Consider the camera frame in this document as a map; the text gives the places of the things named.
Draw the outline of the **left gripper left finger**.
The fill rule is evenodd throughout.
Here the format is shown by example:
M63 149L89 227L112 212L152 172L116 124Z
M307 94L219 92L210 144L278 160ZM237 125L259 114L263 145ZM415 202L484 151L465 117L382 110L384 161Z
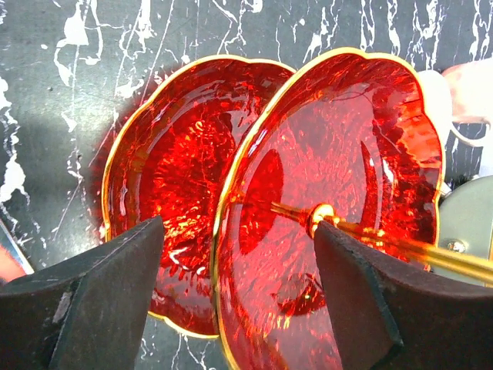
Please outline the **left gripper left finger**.
M1 289L3 369L132 369L163 249L161 217Z

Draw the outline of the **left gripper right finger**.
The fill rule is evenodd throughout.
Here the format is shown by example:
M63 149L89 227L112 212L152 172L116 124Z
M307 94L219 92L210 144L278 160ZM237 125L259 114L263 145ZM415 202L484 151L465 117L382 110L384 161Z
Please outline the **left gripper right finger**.
M490 369L492 290L419 270L321 222L314 250L345 369Z

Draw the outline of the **red three-tier dessert stand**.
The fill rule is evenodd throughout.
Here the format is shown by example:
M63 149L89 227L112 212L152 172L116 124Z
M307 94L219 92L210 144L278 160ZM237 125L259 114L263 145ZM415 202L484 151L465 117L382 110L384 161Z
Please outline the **red three-tier dessert stand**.
M232 369L341 369L347 293L321 280L327 218L399 267L450 263L437 248L444 147L404 60L340 48L299 70L213 55L166 79L128 119L106 162L114 238L161 217L150 313L219 338Z

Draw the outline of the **stainless steel tray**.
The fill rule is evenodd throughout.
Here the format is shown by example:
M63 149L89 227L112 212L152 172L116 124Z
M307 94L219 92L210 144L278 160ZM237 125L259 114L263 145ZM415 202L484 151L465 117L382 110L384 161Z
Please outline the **stainless steel tray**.
M22 250L16 244L13 236L1 221L0 231L0 278L1 286L27 274L33 274L34 269L28 262Z

